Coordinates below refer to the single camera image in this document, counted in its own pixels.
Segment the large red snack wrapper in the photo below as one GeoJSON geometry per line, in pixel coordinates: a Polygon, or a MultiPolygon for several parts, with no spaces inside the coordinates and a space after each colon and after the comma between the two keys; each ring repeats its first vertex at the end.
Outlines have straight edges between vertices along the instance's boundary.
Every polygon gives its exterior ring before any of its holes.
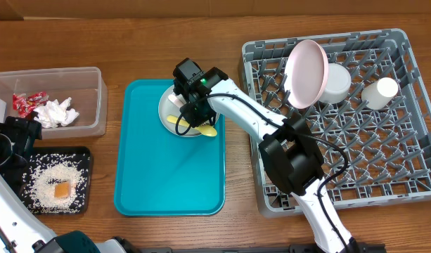
{"type": "Polygon", "coordinates": [[[31,96],[26,96],[25,93],[16,94],[12,96],[13,109],[18,113],[19,117],[26,118],[35,108],[44,105],[49,99],[49,95],[45,92],[35,93],[31,96]]]}

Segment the white napkin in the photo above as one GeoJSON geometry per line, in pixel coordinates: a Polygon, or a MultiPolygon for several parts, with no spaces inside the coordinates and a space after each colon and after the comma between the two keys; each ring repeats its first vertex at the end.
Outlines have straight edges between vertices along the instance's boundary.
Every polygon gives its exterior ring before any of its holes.
{"type": "Polygon", "coordinates": [[[59,103],[58,100],[48,100],[45,105],[40,105],[34,109],[37,114],[34,116],[34,120],[45,129],[66,127],[79,117],[79,113],[74,108],[69,109],[71,102],[71,97],[62,103],[59,103]]]}

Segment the yellow plastic spoon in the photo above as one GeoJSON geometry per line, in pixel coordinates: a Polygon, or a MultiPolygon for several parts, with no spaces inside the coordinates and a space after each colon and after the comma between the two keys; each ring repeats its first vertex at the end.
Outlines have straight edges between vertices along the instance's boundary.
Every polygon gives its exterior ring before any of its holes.
{"type": "MultiPolygon", "coordinates": [[[[178,121],[178,117],[173,115],[167,116],[167,121],[173,124],[178,124],[179,126],[182,126],[182,127],[190,126],[190,124],[185,120],[181,119],[180,121],[178,121]]],[[[193,127],[193,129],[198,131],[200,134],[204,136],[215,137],[217,135],[217,130],[211,125],[204,124],[197,127],[193,127]]]]}

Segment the orange food cube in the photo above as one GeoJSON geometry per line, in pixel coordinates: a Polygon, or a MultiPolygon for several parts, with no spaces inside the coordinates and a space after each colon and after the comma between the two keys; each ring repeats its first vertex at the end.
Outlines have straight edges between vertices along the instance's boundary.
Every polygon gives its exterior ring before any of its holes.
{"type": "Polygon", "coordinates": [[[69,181],[58,183],[54,188],[54,197],[63,199],[70,197],[72,186],[69,181]]]}

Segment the pink plate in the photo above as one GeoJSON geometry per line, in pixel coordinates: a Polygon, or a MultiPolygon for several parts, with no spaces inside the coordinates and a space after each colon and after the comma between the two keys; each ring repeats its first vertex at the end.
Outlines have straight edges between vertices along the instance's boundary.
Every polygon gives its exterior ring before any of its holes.
{"type": "Polygon", "coordinates": [[[297,109],[313,105],[322,95],[328,80],[328,59],[324,49],[306,39],[290,52],[284,88],[290,92],[288,102],[297,109]]]}

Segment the grey bowl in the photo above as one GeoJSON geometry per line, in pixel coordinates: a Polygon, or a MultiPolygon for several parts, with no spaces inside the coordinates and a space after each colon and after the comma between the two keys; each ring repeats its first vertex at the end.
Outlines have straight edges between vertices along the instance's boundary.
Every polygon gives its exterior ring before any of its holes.
{"type": "Polygon", "coordinates": [[[336,104],[342,102],[348,95],[351,86],[349,71],[336,63],[328,64],[328,80],[319,102],[336,104]]]}

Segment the white paper cup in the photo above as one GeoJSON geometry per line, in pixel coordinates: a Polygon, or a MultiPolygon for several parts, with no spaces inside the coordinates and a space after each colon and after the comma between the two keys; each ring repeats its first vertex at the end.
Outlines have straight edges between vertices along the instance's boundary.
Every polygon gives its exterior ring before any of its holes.
{"type": "Polygon", "coordinates": [[[398,83],[389,77],[383,77],[368,85],[361,92],[361,99],[368,101],[367,107],[372,110],[383,109],[397,94],[398,83]]]}

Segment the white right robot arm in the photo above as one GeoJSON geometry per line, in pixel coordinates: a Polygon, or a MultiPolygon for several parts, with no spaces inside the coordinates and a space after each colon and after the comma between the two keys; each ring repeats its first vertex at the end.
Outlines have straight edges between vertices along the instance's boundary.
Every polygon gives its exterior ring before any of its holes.
{"type": "Polygon", "coordinates": [[[174,71],[174,92],[185,103],[179,119],[197,128],[217,115],[233,120],[255,139],[272,183],[293,196],[314,232],[322,252],[359,252],[360,247],[342,224],[326,185],[349,166],[343,149],[311,133],[301,117],[276,114],[243,93],[228,75],[213,67],[203,71],[190,58],[174,71]]]}

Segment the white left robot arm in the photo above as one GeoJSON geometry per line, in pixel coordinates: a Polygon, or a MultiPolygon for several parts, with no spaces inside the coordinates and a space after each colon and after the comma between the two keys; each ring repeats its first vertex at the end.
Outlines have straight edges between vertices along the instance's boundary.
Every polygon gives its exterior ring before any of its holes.
{"type": "Polygon", "coordinates": [[[94,243],[81,231],[57,236],[37,219],[8,185],[3,172],[27,166],[34,141],[41,138],[41,124],[19,117],[0,123],[0,252],[126,253],[120,239],[94,243]]]}

